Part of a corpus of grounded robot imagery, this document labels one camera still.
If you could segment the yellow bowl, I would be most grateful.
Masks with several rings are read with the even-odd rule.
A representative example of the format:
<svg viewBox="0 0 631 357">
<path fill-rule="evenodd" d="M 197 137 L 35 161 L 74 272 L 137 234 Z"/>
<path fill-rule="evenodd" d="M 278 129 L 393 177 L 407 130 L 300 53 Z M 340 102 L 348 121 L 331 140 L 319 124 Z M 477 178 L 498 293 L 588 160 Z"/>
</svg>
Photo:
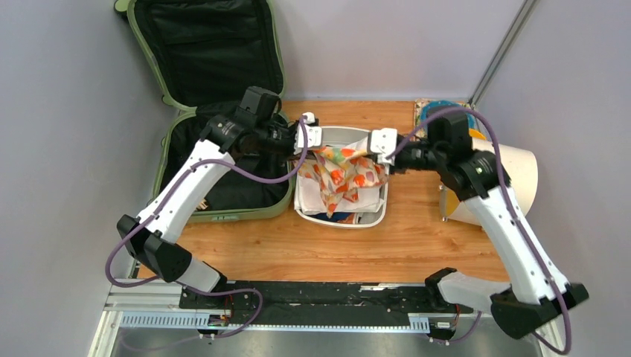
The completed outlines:
<svg viewBox="0 0 631 357">
<path fill-rule="evenodd" d="M 469 128 L 469 134 L 471 138 L 482 140 L 482 141 L 487 140 L 486 136 L 476 129 Z"/>
</svg>

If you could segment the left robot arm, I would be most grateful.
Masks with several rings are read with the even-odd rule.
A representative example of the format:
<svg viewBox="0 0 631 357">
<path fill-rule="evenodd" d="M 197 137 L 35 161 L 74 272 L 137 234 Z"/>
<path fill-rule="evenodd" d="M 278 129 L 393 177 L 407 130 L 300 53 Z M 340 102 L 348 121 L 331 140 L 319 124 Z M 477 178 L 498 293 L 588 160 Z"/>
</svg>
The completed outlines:
<svg viewBox="0 0 631 357">
<path fill-rule="evenodd" d="M 299 153 L 299 161 L 305 160 L 307 126 L 313 116 L 302 115 L 294 124 L 288 124 L 278 117 L 281 107 L 276 93 L 250 86 L 230 115 L 207 118 L 188 158 L 163 191 L 136 216 L 123 215 L 119 219 L 121 241 L 113 251 L 125 248 L 156 278 L 188 287 L 208 308 L 221 307 L 228 296 L 221 284 L 225 275 L 193 257 L 177 241 L 192 213 L 226 173 L 234 172 L 262 184 L 278 184 L 298 172 L 293 169 L 278 178 L 264 178 L 236 165 L 238 157 L 252 153 L 273 153 L 283 158 Z"/>
</svg>

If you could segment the floral placemat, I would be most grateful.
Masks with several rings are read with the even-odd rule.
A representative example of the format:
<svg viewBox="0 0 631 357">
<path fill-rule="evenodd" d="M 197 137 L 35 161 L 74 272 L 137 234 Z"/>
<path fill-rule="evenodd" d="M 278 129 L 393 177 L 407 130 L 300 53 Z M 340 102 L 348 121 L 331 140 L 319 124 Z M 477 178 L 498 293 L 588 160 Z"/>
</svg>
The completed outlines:
<svg viewBox="0 0 631 357">
<path fill-rule="evenodd" d="M 426 116 L 425 108 L 432 102 L 428 98 L 419 98 L 414 102 L 414 125 L 418 125 Z"/>
</svg>

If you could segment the orange bunny print cloth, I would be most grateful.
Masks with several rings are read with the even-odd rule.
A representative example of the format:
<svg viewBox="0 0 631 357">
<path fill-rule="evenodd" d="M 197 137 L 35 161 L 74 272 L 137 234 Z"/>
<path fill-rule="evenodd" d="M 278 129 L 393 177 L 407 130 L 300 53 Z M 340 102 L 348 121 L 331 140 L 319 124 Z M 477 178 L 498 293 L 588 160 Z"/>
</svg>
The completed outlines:
<svg viewBox="0 0 631 357">
<path fill-rule="evenodd" d="M 345 213 L 345 217 L 338 221 L 339 224 L 355 225 L 358 221 L 358 213 Z"/>
</svg>

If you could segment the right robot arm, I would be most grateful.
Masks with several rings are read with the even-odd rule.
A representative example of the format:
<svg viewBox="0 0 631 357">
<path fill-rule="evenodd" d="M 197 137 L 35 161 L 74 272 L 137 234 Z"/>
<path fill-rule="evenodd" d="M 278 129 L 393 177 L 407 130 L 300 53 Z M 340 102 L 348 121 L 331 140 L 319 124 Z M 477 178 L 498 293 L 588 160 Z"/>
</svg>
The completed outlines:
<svg viewBox="0 0 631 357">
<path fill-rule="evenodd" d="M 396 135 L 380 158 L 401 170 L 431 170 L 476 217 L 499 255 L 509 280 L 493 282 L 444 268 L 426 279 L 426 305 L 444 311 L 451 304 L 487 313 L 514 339 L 533 335 L 562 318 L 571 330 L 570 309 L 588 300 L 582 283 L 570 282 L 546 254 L 520 208 L 502 164 L 497 141 L 491 150 L 473 146 L 468 117 L 475 111 L 445 106 L 427 117 L 426 138 Z"/>
</svg>

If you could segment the cream cylindrical container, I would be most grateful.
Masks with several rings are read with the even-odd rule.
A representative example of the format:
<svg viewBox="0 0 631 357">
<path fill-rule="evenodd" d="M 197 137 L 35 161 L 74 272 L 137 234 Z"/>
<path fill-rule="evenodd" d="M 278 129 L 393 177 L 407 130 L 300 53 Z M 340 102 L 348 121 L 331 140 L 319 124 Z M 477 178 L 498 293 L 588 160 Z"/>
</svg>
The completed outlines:
<svg viewBox="0 0 631 357">
<path fill-rule="evenodd" d="M 519 209 L 524 215 L 530 211 L 538 188 L 539 171 L 535 155 L 528 150 L 499 145 L 502 165 L 510 177 L 510 186 L 516 193 Z M 463 222 L 480 226 L 476 217 L 455 192 L 441 185 L 439 211 L 443 221 Z"/>
</svg>

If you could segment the white plastic tub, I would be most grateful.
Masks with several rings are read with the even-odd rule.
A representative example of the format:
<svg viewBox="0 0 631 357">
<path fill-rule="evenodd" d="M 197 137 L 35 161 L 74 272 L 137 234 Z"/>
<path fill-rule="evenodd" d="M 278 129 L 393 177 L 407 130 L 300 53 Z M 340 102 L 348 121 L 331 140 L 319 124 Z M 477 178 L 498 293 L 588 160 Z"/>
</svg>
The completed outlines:
<svg viewBox="0 0 631 357">
<path fill-rule="evenodd" d="M 321 143 L 330 147 L 346 147 L 368 138 L 369 129 L 347 126 L 324 126 Z M 303 219 L 314 224 L 334 228 L 363 229 L 378 225 L 384 218 L 388 201 L 389 184 L 376 188 L 361 189 L 360 202 L 363 207 L 344 200 L 329 218 L 324 210 L 320 189 L 311 178 L 298 176 L 295 184 L 294 209 Z"/>
</svg>

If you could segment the dark blue garment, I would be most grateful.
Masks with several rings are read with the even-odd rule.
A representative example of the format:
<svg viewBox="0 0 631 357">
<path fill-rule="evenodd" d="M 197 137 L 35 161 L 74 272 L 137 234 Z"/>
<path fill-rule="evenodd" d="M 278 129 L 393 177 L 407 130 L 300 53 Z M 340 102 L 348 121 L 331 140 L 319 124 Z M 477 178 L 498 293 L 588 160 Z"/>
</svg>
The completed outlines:
<svg viewBox="0 0 631 357">
<path fill-rule="evenodd" d="M 310 217 L 313 219 L 317 219 L 317 220 L 321 220 L 325 222 L 340 222 L 346 219 L 348 216 L 349 216 L 348 213 L 343 213 L 343 212 L 335 212 L 335 213 L 332 213 L 330 216 L 328 216 L 327 213 L 317 213 L 315 215 L 310 215 Z"/>
</svg>

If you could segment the blue dotted plate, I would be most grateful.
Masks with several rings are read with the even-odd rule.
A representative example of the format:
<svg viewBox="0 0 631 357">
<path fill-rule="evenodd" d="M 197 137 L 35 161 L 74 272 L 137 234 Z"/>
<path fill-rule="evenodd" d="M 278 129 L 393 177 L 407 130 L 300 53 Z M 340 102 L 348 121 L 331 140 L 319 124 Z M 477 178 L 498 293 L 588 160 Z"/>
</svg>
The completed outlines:
<svg viewBox="0 0 631 357">
<path fill-rule="evenodd" d="M 430 100 L 428 103 L 424 104 L 420 108 L 420 114 L 418 115 L 418 119 L 420 121 L 424 121 L 432 109 L 439 109 L 445 106 L 463 106 L 463 104 L 458 103 L 458 102 L 453 102 L 450 100 Z"/>
</svg>

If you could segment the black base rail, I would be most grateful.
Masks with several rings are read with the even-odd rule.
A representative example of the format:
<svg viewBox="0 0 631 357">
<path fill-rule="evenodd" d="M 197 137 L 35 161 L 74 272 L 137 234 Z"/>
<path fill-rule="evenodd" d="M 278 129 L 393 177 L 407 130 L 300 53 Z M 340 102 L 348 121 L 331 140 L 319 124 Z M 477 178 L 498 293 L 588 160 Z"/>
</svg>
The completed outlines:
<svg viewBox="0 0 631 357">
<path fill-rule="evenodd" d="M 404 327 L 414 314 L 441 317 L 472 313 L 467 306 L 438 303 L 423 284 L 229 281 L 228 297 L 185 289 L 179 307 L 233 312 L 242 324 L 257 313 L 257 325 L 296 327 Z"/>
</svg>

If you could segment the green hard-shell suitcase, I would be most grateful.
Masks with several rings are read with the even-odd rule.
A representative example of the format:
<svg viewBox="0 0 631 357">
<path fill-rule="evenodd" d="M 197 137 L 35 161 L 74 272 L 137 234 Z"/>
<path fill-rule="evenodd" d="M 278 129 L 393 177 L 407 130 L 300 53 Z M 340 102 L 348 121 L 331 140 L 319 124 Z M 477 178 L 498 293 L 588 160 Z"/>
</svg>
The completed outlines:
<svg viewBox="0 0 631 357">
<path fill-rule="evenodd" d="M 174 177 L 207 118 L 230 115 L 249 86 L 284 94 L 284 64 L 272 1 L 115 1 L 162 93 L 179 115 L 163 137 L 153 197 Z M 291 170 L 277 155 L 245 155 L 236 165 L 273 178 Z M 295 179 L 262 184 L 229 172 L 208 192 L 208 209 L 189 222 L 268 219 L 289 206 Z"/>
</svg>

